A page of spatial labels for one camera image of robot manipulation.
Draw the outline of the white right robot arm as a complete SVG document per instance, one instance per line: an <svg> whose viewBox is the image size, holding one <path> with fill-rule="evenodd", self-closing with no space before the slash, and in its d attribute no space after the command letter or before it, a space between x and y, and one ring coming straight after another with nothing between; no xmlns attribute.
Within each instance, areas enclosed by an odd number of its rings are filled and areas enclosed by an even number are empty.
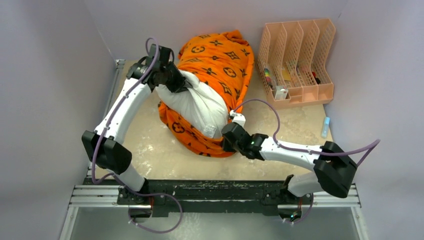
<svg viewBox="0 0 424 240"><path fill-rule="evenodd" d="M357 171L357 164L336 143L302 145L275 141L272 137L255 133L250 135L241 125L231 122L223 127L223 150L236 151L248 159L279 161L307 169L309 172L288 178L280 196L288 204L300 197L326 192L337 198L346 198Z"/></svg>

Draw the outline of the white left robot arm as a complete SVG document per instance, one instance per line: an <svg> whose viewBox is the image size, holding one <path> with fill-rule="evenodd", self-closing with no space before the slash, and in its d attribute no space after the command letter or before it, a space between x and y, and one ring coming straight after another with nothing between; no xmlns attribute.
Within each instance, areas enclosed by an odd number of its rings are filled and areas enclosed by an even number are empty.
<svg viewBox="0 0 424 240"><path fill-rule="evenodd" d="M102 122L81 137L92 167L107 170L131 189L129 197L138 205L149 199L149 191L143 187L146 178L131 164L132 153L123 143L138 109L156 87L166 87L171 93L187 91L186 78L174 59L172 49L152 44L148 55L129 68L122 90Z"/></svg>

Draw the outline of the white pillow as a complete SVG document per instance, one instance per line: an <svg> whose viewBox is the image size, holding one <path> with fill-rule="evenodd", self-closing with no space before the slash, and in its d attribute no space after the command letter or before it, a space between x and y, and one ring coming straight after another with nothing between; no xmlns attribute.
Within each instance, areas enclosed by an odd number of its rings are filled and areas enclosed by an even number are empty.
<svg viewBox="0 0 424 240"><path fill-rule="evenodd" d="M221 138L229 114L224 99L193 73L180 72L189 83L188 90L172 93L164 85L159 85L155 88L159 98L205 137Z"/></svg>

